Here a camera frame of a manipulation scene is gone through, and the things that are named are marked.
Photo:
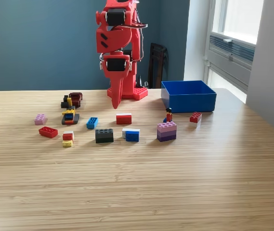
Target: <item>purple lego brick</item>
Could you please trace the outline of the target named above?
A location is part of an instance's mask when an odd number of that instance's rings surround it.
[[[34,120],[35,125],[42,125],[46,123],[46,115],[38,114]]]
[[[165,136],[165,137],[159,137],[159,136],[157,136],[157,139],[158,139],[160,142],[171,141],[171,140],[175,140],[175,139],[176,139],[176,135],[173,135],[173,136]]]
[[[177,126],[176,126],[176,123],[174,123],[174,122],[157,124],[157,130],[161,133],[167,132],[167,131],[174,131],[174,130],[176,130],[176,128],[177,128]]]
[[[166,131],[166,132],[160,132],[157,130],[157,137],[166,137],[166,136],[173,136],[176,135],[176,130],[173,131]]]

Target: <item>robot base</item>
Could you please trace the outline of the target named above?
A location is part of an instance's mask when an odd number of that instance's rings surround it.
[[[107,95],[109,97],[112,97],[112,90],[111,90],[111,88],[108,88]],[[144,87],[143,88],[135,88],[133,90],[133,94],[132,95],[122,95],[122,99],[140,100],[140,99],[144,98],[147,95],[148,95],[147,88],[144,88]]]

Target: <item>cable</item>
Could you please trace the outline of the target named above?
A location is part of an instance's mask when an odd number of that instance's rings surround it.
[[[137,10],[137,8],[135,8],[135,11],[136,11],[136,13],[137,13],[137,20],[138,20],[138,23],[141,23],[140,22],[140,19],[139,19],[139,13],[138,13],[138,10]],[[140,29],[140,31],[141,31],[141,36],[142,36],[142,57],[140,57],[140,59],[139,60],[136,60],[137,62],[138,61],[141,61],[142,59],[143,59],[143,57],[144,57],[144,50],[143,50],[143,33],[142,33],[142,28]]]
[[[136,11],[136,13],[137,13],[137,20],[138,20],[138,21],[133,20],[133,22],[134,22],[135,24],[137,24],[137,26],[135,26],[135,25],[125,25],[125,24],[122,24],[122,25],[117,25],[117,26],[112,27],[111,30],[114,30],[114,29],[116,29],[117,27],[125,27],[125,28],[140,29],[140,33],[141,33],[141,36],[142,36],[142,57],[140,57],[140,59],[137,59],[137,60],[132,60],[132,62],[139,62],[139,61],[141,61],[141,60],[143,59],[143,57],[144,57],[144,50],[143,50],[143,39],[144,39],[144,37],[143,37],[142,29],[143,29],[143,28],[147,28],[147,27],[148,27],[148,24],[140,22],[138,10],[135,9],[135,11]],[[104,55],[104,54],[105,54],[105,53],[101,53],[100,56],[99,56],[99,59],[100,59],[100,61],[102,61],[102,62],[104,61],[104,59],[103,59],[103,55]]]

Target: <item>yellow lego brick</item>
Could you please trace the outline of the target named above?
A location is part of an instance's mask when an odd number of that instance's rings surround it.
[[[63,141],[62,142],[63,147],[72,147],[73,146],[73,141]]]
[[[73,102],[71,101],[71,98],[67,98],[68,106],[72,106]]]
[[[73,113],[74,114],[74,116],[75,116],[75,114],[76,114],[76,110],[73,110],[73,109],[71,109],[71,110],[66,110],[66,111],[64,111],[64,112],[62,112],[62,115],[65,115],[65,114],[67,114],[67,113]]]

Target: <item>white lego brick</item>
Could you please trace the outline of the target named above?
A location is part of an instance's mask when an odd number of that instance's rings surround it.
[[[65,131],[63,134],[73,134],[73,141],[75,141],[74,131]]]
[[[139,132],[139,139],[140,139],[140,129],[132,129],[132,128],[123,128],[122,130],[122,137],[126,138],[126,131],[138,131]]]
[[[197,128],[201,124],[201,120],[202,120],[202,118],[197,123],[193,123],[193,122],[189,121],[189,126]]]
[[[117,113],[117,116],[131,116],[131,113]]]

